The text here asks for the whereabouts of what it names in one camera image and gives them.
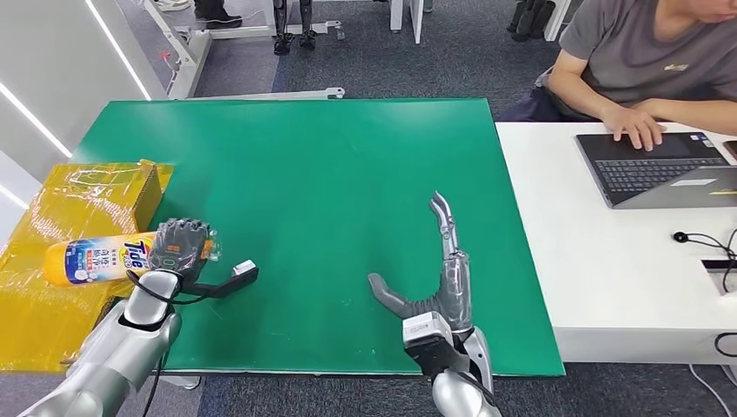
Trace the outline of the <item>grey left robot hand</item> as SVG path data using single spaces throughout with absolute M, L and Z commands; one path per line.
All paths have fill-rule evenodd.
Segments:
M 207 222 L 170 218 L 158 225 L 149 254 L 152 270 L 173 271 L 195 281 L 210 258 L 215 239 Z

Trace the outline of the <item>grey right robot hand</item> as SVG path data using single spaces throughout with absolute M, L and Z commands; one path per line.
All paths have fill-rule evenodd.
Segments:
M 423 300 L 411 301 L 389 288 L 376 273 L 368 275 L 368 284 L 375 299 L 402 319 L 436 312 L 452 332 L 466 332 L 473 327 L 468 256 L 460 249 L 455 218 L 445 197 L 435 191 L 429 207 L 437 219 L 442 242 L 442 266 L 435 293 Z

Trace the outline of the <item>person's right hand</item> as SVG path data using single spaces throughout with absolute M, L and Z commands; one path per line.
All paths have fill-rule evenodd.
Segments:
M 664 128 L 643 110 L 615 104 L 604 108 L 599 118 L 616 142 L 629 142 L 634 149 L 652 151 L 663 142 Z

